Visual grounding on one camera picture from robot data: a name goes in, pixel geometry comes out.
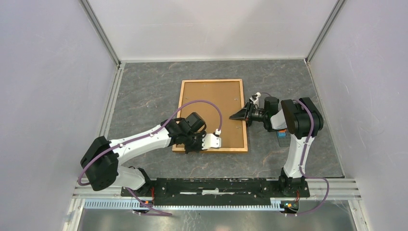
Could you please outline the wooden picture frame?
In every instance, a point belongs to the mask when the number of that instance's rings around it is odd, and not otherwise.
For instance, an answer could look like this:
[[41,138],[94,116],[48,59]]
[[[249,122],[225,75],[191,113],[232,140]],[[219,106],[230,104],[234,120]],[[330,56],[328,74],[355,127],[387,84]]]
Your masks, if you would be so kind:
[[[245,121],[229,117],[245,105],[242,79],[183,80],[178,107],[194,100],[206,100],[215,104],[222,114],[221,147],[202,153],[247,153],[248,138]],[[214,106],[193,103],[181,109],[176,117],[186,118],[196,112],[206,122],[206,132],[211,134],[219,127],[220,117]]]

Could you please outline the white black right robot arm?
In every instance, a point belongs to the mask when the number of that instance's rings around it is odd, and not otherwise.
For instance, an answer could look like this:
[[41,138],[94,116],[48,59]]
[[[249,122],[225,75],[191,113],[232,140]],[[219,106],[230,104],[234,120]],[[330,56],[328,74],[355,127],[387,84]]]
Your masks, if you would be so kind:
[[309,97],[280,101],[267,96],[264,106],[260,108],[258,105],[258,96],[253,95],[242,109],[229,118],[245,121],[248,126],[254,121],[261,122],[268,132],[289,132],[289,153],[281,170],[278,191],[283,196],[291,196],[297,188],[304,189],[306,186],[305,163],[312,142],[323,128],[323,116]]

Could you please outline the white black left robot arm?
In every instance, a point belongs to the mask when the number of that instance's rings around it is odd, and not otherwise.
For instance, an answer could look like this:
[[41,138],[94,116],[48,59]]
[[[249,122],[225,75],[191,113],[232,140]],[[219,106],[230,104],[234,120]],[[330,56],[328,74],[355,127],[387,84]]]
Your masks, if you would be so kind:
[[186,152],[199,152],[203,149],[205,121],[193,112],[186,118],[175,118],[145,132],[116,140],[97,137],[80,161],[88,185],[94,191],[110,186],[128,187],[139,196],[151,191],[151,183],[138,168],[126,168],[123,164],[141,154],[183,144]]

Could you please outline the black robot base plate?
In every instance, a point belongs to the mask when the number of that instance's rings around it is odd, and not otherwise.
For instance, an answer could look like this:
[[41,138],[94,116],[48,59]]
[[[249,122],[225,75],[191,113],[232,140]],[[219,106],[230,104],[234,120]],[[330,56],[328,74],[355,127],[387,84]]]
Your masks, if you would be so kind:
[[271,198],[309,198],[304,189],[282,189],[279,179],[268,178],[157,178],[134,193],[152,197],[154,205],[269,205]]

